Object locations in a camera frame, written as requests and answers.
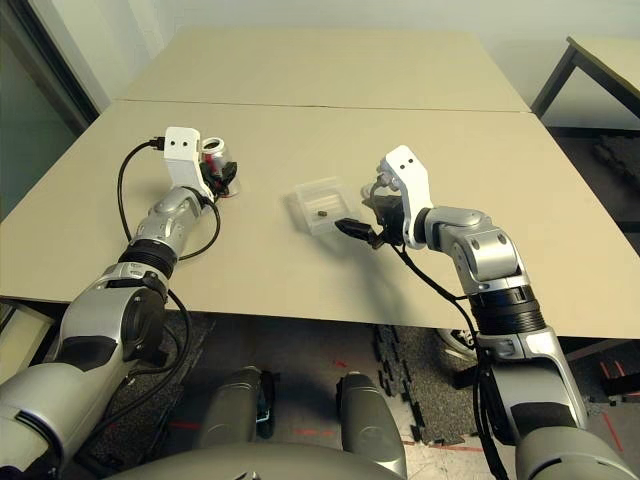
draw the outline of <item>table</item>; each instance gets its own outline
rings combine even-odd
[[[120,98],[529,111],[471,34],[407,30],[180,30]]]
[[[575,67],[640,117],[640,39],[572,35],[531,111],[542,117]]]
[[[176,267],[171,285],[190,309],[463,327],[390,248],[373,251],[338,232],[312,237],[294,200],[294,185],[333,175],[357,193],[404,143],[429,169],[436,204],[483,210],[510,234],[560,335],[640,337],[640,260],[538,119],[515,112],[115,102],[2,223],[1,296],[71,301],[117,260],[126,243],[118,167],[168,125],[223,137],[242,188],[220,202],[214,247]],[[168,187],[161,154],[141,152],[125,179],[130,223]],[[212,225],[202,220],[187,251]],[[461,293],[448,257],[410,253]]]

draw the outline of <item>transparent box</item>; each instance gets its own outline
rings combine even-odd
[[[341,218],[360,219],[354,196],[338,177],[296,185],[294,190],[311,235],[338,230],[333,222]]]

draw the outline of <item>black cable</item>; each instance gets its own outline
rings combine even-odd
[[[213,214],[216,217],[216,231],[213,232],[213,237],[211,237],[211,240],[209,240],[209,242],[204,247],[196,250],[193,253],[183,255],[178,260],[186,260],[188,258],[197,257],[201,253],[204,253],[209,249],[211,245],[215,243],[215,241],[218,239],[218,235],[220,235],[220,211],[218,210],[218,206],[214,202],[212,202],[209,198],[204,197],[204,201],[207,205],[211,207],[211,210],[213,210]]]
[[[402,251],[398,250],[397,247],[391,245],[391,248],[398,254],[398,256],[402,259],[402,261],[407,265],[413,273],[415,273],[422,281],[424,281],[427,285],[433,288],[440,296],[442,296],[445,300],[451,303],[460,314],[464,317],[465,322],[467,323],[467,327],[471,332],[471,336],[473,338],[473,345],[476,349],[476,355],[478,358],[478,364],[476,366],[476,375],[473,382],[473,417],[476,423],[476,428],[478,430],[478,436],[480,438],[480,442],[482,443],[482,449],[485,454],[485,458],[487,460],[487,464],[489,465],[489,469],[493,476],[497,480],[508,480],[507,472],[504,468],[502,460],[500,459],[500,455],[498,450],[496,449],[495,442],[493,441],[493,437],[491,436],[491,430],[489,427],[489,421],[487,418],[486,407],[484,406],[482,393],[480,391],[480,375],[484,370],[484,365],[486,365],[487,359],[484,352],[478,348],[478,341],[476,338],[476,330],[473,326],[473,322],[471,318],[467,314],[464,308],[458,303],[458,300],[462,300],[465,297],[456,297],[451,292],[446,290],[440,284],[438,284],[435,280],[429,277],[426,273],[420,270],[409,254],[406,251],[406,245],[402,246]]]
[[[173,361],[169,365],[165,365],[164,367],[133,370],[129,372],[129,374],[127,375],[127,378],[132,379],[139,375],[154,375],[157,373],[168,372],[178,364],[178,361],[180,360],[180,355],[182,353],[182,345],[180,344],[180,340],[178,339],[178,336],[176,335],[176,333],[173,330],[171,330],[171,328],[167,324],[164,325],[164,329],[169,334],[169,336],[173,339],[173,342],[176,345],[176,356],[174,357]]]
[[[122,223],[122,228],[124,230],[124,234],[127,237],[127,241],[129,241],[129,242],[131,241],[132,237],[131,237],[131,231],[129,230],[129,224],[127,223],[127,216],[126,216],[126,214],[124,212],[124,201],[123,201],[123,195],[122,195],[122,183],[124,181],[124,172],[127,169],[127,166],[129,165],[129,162],[131,162],[131,159],[135,156],[136,153],[138,153],[140,150],[142,150],[142,149],[144,149],[146,147],[154,147],[154,148],[156,148],[158,150],[163,150],[164,149],[164,137],[157,137],[157,138],[151,139],[151,140],[149,140],[147,142],[141,143],[136,148],[131,150],[131,152],[129,152],[129,154],[125,157],[124,161],[122,162],[122,165],[120,165],[120,170],[118,171],[118,181],[117,181],[117,188],[116,188],[116,194],[117,194],[117,197],[118,197],[118,213],[120,214],[120,222]],[[211,207],[211,210],[213,210],[213,213],[214,213],[214,215],[216,217],[216,230],[215,230],[215,232],[213,234],[213,237],[202,248],[199,248],[198,250],[196,250],[193,253],[189,253],[187,255],[183,255],[178,260],[186,260],[188,258],[193,258],[193,257],[196,257],[196,256],[200,255],[201,253],[204,253],[218,239],[218,235],[220,234],[220,211],[218,210],[218,207],[215,205],[215,203],[212,202],[210,199],[205,198],[204,201],[207,203],[207,205],[209,205]]]
[[[395,245],[391,245],[391,248],[393,248],[393,250],[398,254],[398,256],[402,259],[405,265],[409,267],[413,273],[415,273],[418,277],[420,277],[420,279],[423,282],[425,282],[427,285],[433,288],[440,296],[444,297],[444,299],[447,300],[448,302],[455,303],[458,297],[456,297],[453,293],[446,290],[444,287],[440,286],[438,282],[433,280],[429,275],[427,275],[422,270],[420,270],[415,263],[413,263],[413,260],[411,260],[411,257],[409,257],[409,254],[407,253],[406,245],[402,245],[402,251],[398,250],[398,247],[396,247]]]
[[[109,400],[109,403],[107,403],[107,406],[104,409],[103,418],[106,418],[106,417],[109,416],[109,414],[111,412],[111,407],[113,407],[113,404],[115,402],[115,399],[118,396],[118,393],[120,393],[120,391],[123,388],[125,388],[126,386],[128,386],[130,384],[129,381],[132,378],[137,377],[138,375],[163,373],[163,372],[171,370],[177,364],[178,358],[180,356],[180,352],[182,351],[182,345],[180,344],[180,340],[178,339],[178,336],[176,335],[176,333],[166,323],[163,325],[163,329],[167,332],[167,334],[169,334],[169,336],[171,337],[171,339],[173,340],[173,342],[175,343],[175,346],[176,346],[176,355],[175,355],[175,358],[174,358],[173,362],[171,362],[171,364],[166,365],[166,366],[161,367],[161,368],[149,368],[149,369],[146,369],[146,370],[134,370],[132,372],[129,372],[129,374],[122,380],[122,383],[120,383],[120,385],[118,386],[116,391],[113,392],[113,395],[111,395],[111,400]]]
[[[122,228],[124,228],[124,234],[127,236],[127,241],[131,241],[131,232],[127,225],[127,218],[124,214],[124,205],[122,203],[122,181],[124,180],[124,171],[127,169],[127,165],[129,165],[129,162],[136,153],[146,147],[152,147],[155,145],[157,145],[155,140],[149,140],[138,145],[136,148],[131,150],[126,157],[124,157],[124,161],[122,162],[122,165],[120,165],[120,170],[118,171],[118,186],[116,189],[118,195],[118,213],[120,213],[120,221],[122,222]]]
[[[163,387],[165,387],[167,385],[167,383],[169,383],[169,381],[175,376],[175,374],[178,372],[178,370],[180,370],[180,368],[184,365],[184,362],[185,362],[185,360],[187,358],[187,353],[189,352],[189,345],[191,344],[191,330],[192,330],[193,321],[191,319],[191,315],[189,314],[188,310],[186,309],[184,304],[180,301],[180,299],[176,296],[176,294],[173,293],[172,290],[169,290],[168,294],[173,299],[173,301],[176,303],[176,305],[178,306],[178,309],[180,310],[180,313],[182,314],[182,316],[184,318],[185,344],[184,344],[184,348],[182,349],[182,351],[180,352],[180,355],[178,357],[179,360],[176,362],[176,365],[173,367],[173,369],[171,371],[169,371],[169,373],[162,378],[162,380],[160,380],[158,383],[156,383],[153,387],[151,387],[149,390],[147,390],[140,397],[138,397],[137,399],[133,400],[129,404],[125,405],[124,407],[121,407],[116,412],[114,412],[113,414],[109,415],[107,418],[105,418],[100,423],[98,423],[94,427],[93,431],[89,434],[89,436],[87,437],[85,442],[89,442],[89,441],[95,439],[105,428],[107,428],[113,422],[119,420],[123,416],[125,416],[128,413],[130,413],[131,411],[135,410],[140,405],[142,405],[144,402],[146,402],[151,397],[153,397],[157,392],[159,392]]]

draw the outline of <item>silver robot arm segment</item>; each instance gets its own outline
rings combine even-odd
[[[586,478],[581,472],[596,463],[610,478],[637,478],[586,431],[580,392],[509,236],[480,211],[434,207],[426,169],[406,146],[387,154],[378,171],[378,185],[402,194],[407,247],[426,245],[453,260],[478,325],[478,356],[489,364],[480,382],[492,429],[517,446],[518,478]]]
[[[69,305],[55,360],[0,385],[0,467],[25,471],[44,457],[64,466],[128,372],[157,351],[168,279],[201,213],[191,189],[171,190],[118,263]]]

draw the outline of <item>white wall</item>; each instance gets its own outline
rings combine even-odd
[[[31,1],[53,1],[65,22],[85,24],[75,27],[74,36],[87,63],[105,53],[96,52],[92,40],[98,45],[107,40],[100,49],[117,57],[118,68],[96,77],[111,98],[185,25],[471,31],[529,104],[566,48],[568,34],[640,38],[639,0]],[[82,13],[87,9],[95,15]],[[102,19],[97,21],[99,13]],[[574,73],[544,120],[551,125],[640,129],[640,120],[581,72]]]

